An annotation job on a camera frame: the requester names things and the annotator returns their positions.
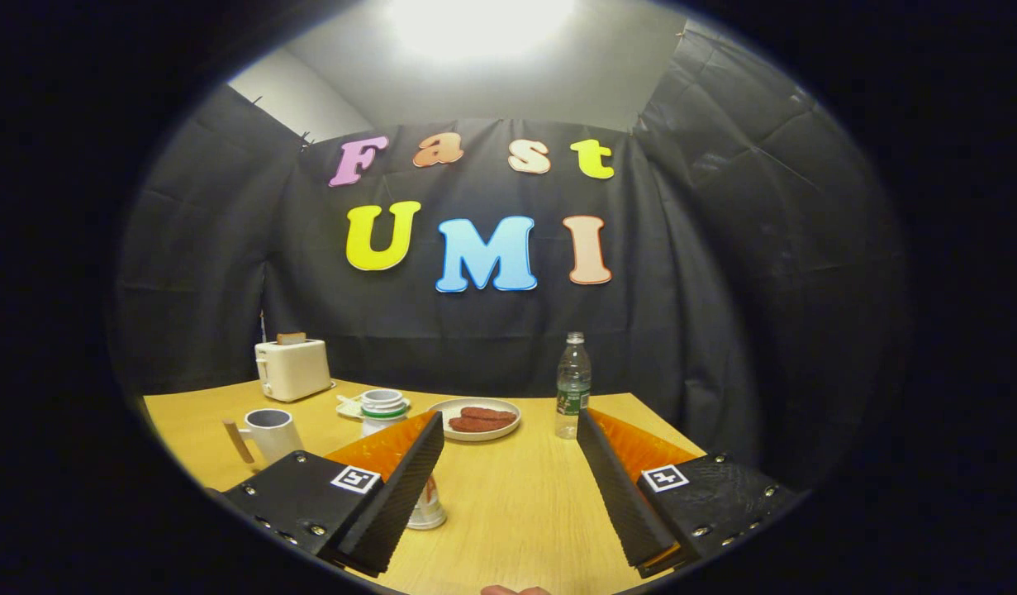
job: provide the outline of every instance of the letter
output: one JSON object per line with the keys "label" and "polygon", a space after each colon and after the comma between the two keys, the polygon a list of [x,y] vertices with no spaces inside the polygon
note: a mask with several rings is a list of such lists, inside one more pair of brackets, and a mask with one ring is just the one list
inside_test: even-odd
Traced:
{"label": "letter", "polygon": [[402,261],[409,252],[409,238],[413,233],[413,215],[420,210],[416,200],[395,202],[387,211],[394,215],[394,232],[391,245],[379,252],[372,249],[372,223],[380,209],[375,204],[350,209],[346,218],[350,230],[346,233],[346,260],[362,272],[382,272]]}
{"label": "letter", "polygon": [[552,162],[545,156],[548,147],[541,140],[520,138],[508,143],[508,166],[524,174],[544,174],[552,169]]}
{"label": "letter", "polygon": [[420,152],[413,158],[417,167],[433,166],[435,163],[453,163],[464,157],[460,150],[460,134],[442,132],[420,141]]}
{"label": "letter", "polygon": [[527,291],[538,287],[538,280],[531,275],[531,256],[528,252],[534,219],[513,216],[497,223],[489,244],[484,244],[478,230],[469,219],[451,219],[438,226],[445,236],[445,264],[442,278],[435,282],[441,293],[459,293],[468,288],[468,281],[460,274],[467,266],[475,287],[482,289],[490,281],[493,266],[500,263],[500,271],[493,279],[493,287],[500,291]]}
{"label": "letter", "polygon": [[589,138],[578,140],[571,145],[571,151],[578,152],[578,167],[590,178],[606,180],[614,176],[614,170],[603,166],[602,157],[610,157],[610,148],[600,146],[600,140]]}
{"label": "letter", "polygon": [[385,150],[388,140],[386,136],[376,136],[364,140],[343,143],[343,158],[339,161],[339,171],[336,177],[328,180],[328,186],[345,186],[361,179],[358,167],[368,170],[372,159],[376,159],[376,151]]}
{"label": "letter", "polygon": [[563,226],[571,230],[575,245],[575,269],[571,281],[578,285],[599,285],[610,281],[610,271],[603,266],[600,249],[600,227],[603,219],[578,215],[563,219]]}

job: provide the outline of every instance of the blue letter m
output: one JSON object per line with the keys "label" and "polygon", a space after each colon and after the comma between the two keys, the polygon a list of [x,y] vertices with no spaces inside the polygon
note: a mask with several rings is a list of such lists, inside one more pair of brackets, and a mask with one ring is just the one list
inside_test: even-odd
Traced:
{"label": "blue letter m", "polygon": [[445,236],[445,264],[442,278],[435,282],[435,289],[443,293],[458,293],[468,288],[462,275],[462,264],[467,266],[475,287],[482,289],[493,275],[493,266],[500,262],[500,271],[493,279],[493,287],[501,291],[525,291],[538,287],[538,280],[531,275],[530,233],[534,219],[504,218],[497,223],[489,244],[478,236],[478,230],[469,219],[451,219],[438,226]]}

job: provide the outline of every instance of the ceiling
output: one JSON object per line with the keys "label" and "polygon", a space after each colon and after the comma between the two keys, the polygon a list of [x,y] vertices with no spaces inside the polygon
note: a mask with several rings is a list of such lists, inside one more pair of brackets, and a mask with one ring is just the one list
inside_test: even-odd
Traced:
{"label": "ceiling", "polygon": [[[481,18],[462,22],[462,7]],[[366,0],[286,49],[375,127],[518,117],[627,130],[685,20],[645,0]]]}

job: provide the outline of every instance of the can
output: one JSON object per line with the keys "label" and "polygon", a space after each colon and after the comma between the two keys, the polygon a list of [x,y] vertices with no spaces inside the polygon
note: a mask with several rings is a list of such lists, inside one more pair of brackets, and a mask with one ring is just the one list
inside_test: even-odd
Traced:
{"label": "can", "polygon": [[438,486],[435,485],[435,478],[428,478],[424,485],[424,492],[420,494],[420,500],[413,508],[413,514],[409,517],[409,524],[406,527],[411,530],[433,530],[438,525],[445,522],[445,510],[441,508],[438,500]]}

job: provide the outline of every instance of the white wall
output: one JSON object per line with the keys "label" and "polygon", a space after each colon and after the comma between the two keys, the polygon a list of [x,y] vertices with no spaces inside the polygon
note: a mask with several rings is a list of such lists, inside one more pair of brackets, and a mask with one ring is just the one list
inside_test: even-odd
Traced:
{"label": "white wall", "polygon": [[237,74],[229,86],[252,102],[260,96],[259,108],[297,134],[309,131],[306,139],[313,142],[372,128],[353,105],[283,48]]}

